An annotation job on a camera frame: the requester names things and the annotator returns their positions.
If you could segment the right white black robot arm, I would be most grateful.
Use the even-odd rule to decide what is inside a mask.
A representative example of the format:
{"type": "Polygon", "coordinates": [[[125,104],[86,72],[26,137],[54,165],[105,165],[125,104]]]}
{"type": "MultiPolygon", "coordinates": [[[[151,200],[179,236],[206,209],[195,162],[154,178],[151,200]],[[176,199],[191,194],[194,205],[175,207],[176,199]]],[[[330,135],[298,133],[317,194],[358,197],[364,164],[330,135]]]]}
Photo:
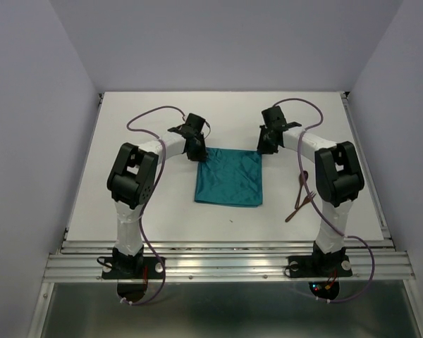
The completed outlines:
{"type": "Polygon", "coordinates": [[[315,187],[322,200],[321,224],[314,241],[319,253],[310,258],[311,269],[325,275],[336,266],[333,254],[344,247],[348,214],[364,188],[364,177],[352,142],[336,143],[306,132],[299,123],[260,126],[257,151],[275,154],[278,149],[297,151],[314,164],[315,187]]]}

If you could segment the aluminium frame rail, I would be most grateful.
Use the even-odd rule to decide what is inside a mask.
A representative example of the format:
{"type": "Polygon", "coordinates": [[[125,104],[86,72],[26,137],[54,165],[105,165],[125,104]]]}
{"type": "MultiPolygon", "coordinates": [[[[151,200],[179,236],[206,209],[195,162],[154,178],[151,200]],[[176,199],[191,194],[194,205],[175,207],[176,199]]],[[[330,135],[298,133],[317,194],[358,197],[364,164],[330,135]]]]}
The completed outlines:
{"type": "MultiPolygon", "coordinates": [[[[44,282],[101,282],[97,257],[111,254],[111,242],[66,241],[48,257],[44,282]]],[[[311,242],[153,242],[166,259],[167,282],[288,282],[289,256],[312,252],[311,242]]],[[[346,243],[352,266],[350,281],[413,280],[409,256],[394,249],[390,239],[370,244],[346,243]]]]}

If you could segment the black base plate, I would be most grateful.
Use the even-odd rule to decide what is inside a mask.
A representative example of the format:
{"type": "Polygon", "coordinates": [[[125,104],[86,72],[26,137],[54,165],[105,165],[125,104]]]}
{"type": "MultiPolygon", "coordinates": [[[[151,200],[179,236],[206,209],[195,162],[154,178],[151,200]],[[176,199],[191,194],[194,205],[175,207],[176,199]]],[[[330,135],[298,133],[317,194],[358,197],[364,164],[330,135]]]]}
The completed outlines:
{"type": "Polygon", "coordinates": [[[97,263],[102,267],[104,280],[162,280],[164,271],[155,257],[144,257],[135,267],[116,265],[112,257],[100,256],[97,263]]]}
{"type": "Polygon", "coordinates": [[[331,277],[352,277],[353,271],[347,256],[343,258],[317,258],[309,256],[289,256],[284,275],[293,278],[319,279],[331,277]]]}

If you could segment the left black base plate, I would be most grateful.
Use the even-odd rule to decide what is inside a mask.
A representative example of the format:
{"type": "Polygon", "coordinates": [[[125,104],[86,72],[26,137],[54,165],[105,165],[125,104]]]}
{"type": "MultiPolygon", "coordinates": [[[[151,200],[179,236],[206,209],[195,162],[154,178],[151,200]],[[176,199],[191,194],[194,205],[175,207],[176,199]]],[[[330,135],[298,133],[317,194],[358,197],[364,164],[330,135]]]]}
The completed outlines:
{"type": "Polygon", "coordinates": [[[104,280],[162,280],[164,271],[155,257],[144,257],[135,267],[116,265],[112,257],[100,256],[97,263],[102,267],[104,280]]]}

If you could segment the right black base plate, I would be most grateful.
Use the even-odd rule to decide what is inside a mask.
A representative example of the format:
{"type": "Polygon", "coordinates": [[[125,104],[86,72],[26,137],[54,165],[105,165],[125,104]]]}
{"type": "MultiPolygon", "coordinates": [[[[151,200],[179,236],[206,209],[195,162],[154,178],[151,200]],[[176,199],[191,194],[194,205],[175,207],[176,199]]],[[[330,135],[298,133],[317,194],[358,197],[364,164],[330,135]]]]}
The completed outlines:
{"type": "Polygon", "coordinates": [[[343,258],[317,258],[309,256],[289,256],[284,275],[293,278],[319,279],[331,277],[352,277],[353,271],[347,256],[343,258]]]}

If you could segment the teal cloth napkin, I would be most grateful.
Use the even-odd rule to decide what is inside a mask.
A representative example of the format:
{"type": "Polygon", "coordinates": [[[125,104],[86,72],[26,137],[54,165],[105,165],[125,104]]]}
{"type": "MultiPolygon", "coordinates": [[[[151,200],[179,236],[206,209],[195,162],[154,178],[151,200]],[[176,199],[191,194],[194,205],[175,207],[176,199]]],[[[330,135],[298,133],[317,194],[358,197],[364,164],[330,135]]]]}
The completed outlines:
{"type": "Polygon", "coordinates": [[[197,166],[195,202],[256,208],[263,204],[262,156],[257,151],[208,148],[197,166]]]}

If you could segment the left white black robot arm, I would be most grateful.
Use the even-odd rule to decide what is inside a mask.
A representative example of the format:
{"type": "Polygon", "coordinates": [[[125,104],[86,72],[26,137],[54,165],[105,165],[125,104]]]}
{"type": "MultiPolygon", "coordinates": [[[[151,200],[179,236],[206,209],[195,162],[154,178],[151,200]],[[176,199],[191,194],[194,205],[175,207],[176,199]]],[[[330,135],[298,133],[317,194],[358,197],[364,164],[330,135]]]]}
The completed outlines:
{"type": "Polygon", "coordinates": [[[144,244],[139,223],[156,186],[156,174],[166,161],[185,154],[190,161],[207,159],[202,128],[206,122],[186,122],[172,127],[155,140],[134,145],[122,144],[106,182],[117,213],[117,240],[112,257],[126,277],[142,272],[144,244]]]}

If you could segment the brown wooden spoon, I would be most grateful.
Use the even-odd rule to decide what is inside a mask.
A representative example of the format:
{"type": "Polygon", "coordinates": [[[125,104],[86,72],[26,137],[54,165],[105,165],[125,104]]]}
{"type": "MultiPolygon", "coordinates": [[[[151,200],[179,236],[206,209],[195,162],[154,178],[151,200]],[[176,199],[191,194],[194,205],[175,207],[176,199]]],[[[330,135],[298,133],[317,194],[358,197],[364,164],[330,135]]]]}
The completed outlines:
{"type": "Polygon", "coordinates": [[[309,174],[306,170],[303,171],[303,174],[299,174],[299,191],[298,191],[298,195],[297,195],[297,199],[295,201],[295,210],[299,209],[300,206],[300,199],[301,199],[301,194],[302,194],[302,189],[305,185],[305,183],[307,182],[309,177],[309,174]]]}

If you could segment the brown wooden fork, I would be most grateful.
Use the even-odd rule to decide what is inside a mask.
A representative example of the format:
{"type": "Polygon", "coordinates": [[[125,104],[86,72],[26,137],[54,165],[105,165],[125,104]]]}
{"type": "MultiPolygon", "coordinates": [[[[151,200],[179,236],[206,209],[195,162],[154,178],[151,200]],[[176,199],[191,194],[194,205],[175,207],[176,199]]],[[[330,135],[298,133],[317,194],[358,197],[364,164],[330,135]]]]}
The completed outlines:
{"type": "Polygon", "coordinates": [[[295,208],[295,210],[285,219],[285,222],[286,223],[288,223],[288,222],[290,222],[292,219],[293,219],[293,217],[298,213],[298,211],[302,208],[302,207],[304,207],[304,206],[306,206],[307,204],[309,204],[314,198],[315,198],[315,196],[317,195],[317,193],[316,192],[312,192],[311,193],[311,195],[309,196],[309,195],[307,195],[304,199],[303,199],[303,201],[299,204],[299,206],[298,207],[296,207],[295,208]]]}

